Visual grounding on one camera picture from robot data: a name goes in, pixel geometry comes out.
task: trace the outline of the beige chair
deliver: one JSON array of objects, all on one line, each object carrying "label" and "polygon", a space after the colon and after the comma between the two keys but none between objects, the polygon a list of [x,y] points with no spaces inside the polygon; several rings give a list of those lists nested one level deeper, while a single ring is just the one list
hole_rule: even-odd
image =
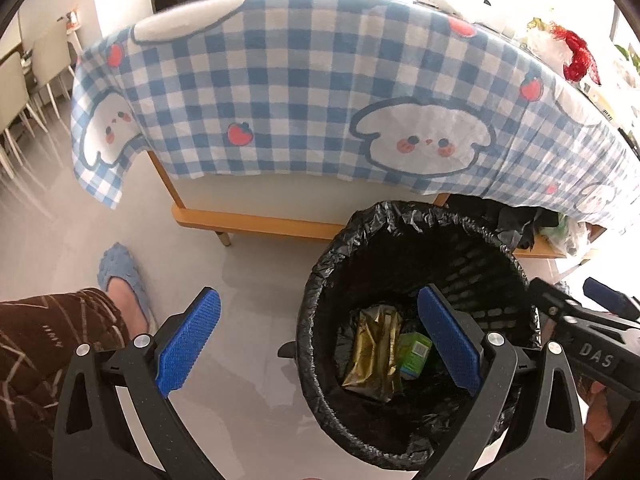
[{"label": "beige chair", "polygon": [[58,106],[56,105],[56,99],[51,89],[51,82],[54,79],[58,80],[60,88],[65,98],[69,99],[69,94],[66,87],[60,77],[60,74],[64,70],[69,70],[71,75],[74,75],[74,71],[71,68],[71,56],[69,54],[69,48],[66,44],[66,22],[60,20],[51,27],[47,32],[40,36],[33,43],[33,54],[31,56],[31,63],[33,67],[33,75],[38,82],[34,92],[34,98],[41,97],[40,91],[45,87],[49,93],[49,99],[51,99],[51,105],[56,113],[56,116],[60,122],[68,131],[66,124],[60,117]]},{"label": "beige chair", "polygon": [[[24,109],[27,108],[38,125],[47,134],[54,152],[58,155],[55,145],[53,145],[53,141],[49,136],[48,130],[29,104],[29,93],[27,92],[27,85],[24,82],[24,75],[22,74],[20,54],[17,52],[11,54],[11,56],[9,56],[8,59],[0,65],[0,82],[0,132],[4,132],[6,143],[14,153],[18,164],[24,169],[25,173],[27,173],[36,184],[38,184],[38,186],[44,189],[42,183],[34,176],[28,167],[30,165],[26,160],[24,153],[18,146],[18,143],[15,142],[15,139],[9,130],[9,126],[13,120],[16,117],[20,117],[22,124],[25,125],[29,133],[35,139],[36,135],[24,113]],[[16,179],[14,167],[2,148],[0,148],[0,164],[9,178],[16,182],[18,188],[21,188],[20,181]]]}]

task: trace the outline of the small green carton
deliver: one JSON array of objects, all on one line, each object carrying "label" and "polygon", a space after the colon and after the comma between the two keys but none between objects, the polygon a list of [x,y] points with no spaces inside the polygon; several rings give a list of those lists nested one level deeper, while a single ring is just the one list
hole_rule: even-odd
[{"label": "small green carton", "polygon": [[417,379],[433,346],[427,336],[419,332],[401,334],[398,339],[396,362],[403,379]]}]

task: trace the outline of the tablecloth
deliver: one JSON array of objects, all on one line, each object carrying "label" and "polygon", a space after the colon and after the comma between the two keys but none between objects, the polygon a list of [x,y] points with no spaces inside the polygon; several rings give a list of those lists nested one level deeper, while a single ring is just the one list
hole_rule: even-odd
[{"label": "tablecloth", "polygon": [[399,0],[205,0],[84,51],[80,184],[134,156],[171,176],[306,173],[538,205],[624,229],[640,163],[577,90],[484,28]]}]

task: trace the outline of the silver bolt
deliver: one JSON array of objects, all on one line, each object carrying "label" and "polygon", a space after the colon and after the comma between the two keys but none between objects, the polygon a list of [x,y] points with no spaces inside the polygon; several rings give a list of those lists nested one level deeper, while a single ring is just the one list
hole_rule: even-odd
[{"label": "silver bolt", "polygon": [[504,345],[504,338],[497,332],[489,332],[486,336],[486,340],[494,346]]},{"label": "silver bolt", "polygon": [[91,347],[87,343],[82,343],[78,348],[76,348],[76,354],[79,356],[87,355],[91,350]]},{"label": "silver bolt", "polygon": [[144,348],[149,343],[151,343],[151,336],[149,334],[140,334],[133,340],[133,345],[138,348]]},{"label": "silver bolt", "polygon": [[549,341],[548,347],[552,354],[558,355],[562,353],[562,347],[555,341]]}]

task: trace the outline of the trash can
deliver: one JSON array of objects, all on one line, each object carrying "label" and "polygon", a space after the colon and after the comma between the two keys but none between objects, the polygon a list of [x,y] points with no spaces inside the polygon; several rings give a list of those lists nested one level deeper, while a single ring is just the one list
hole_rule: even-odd
[{"label": "trash can", "polygon": [[[340,386],[360,310],[390,304],[402,315],[403,333],[428,336],[416,309],[417,293],[428,283],[485,331],[501,332],[514,345],[540,347],[526,276],[496,235],[419,202],[380,202],[356,212],[306,283],[295,357],[303,395],[322,429],[353,456],[385,469],[424,466],[471,399],[455,386],[437,352],[388,403]],[[293,343],[288,345],[293,354]],[[518,393],[512,388],[492,440],[507,428]]]}]

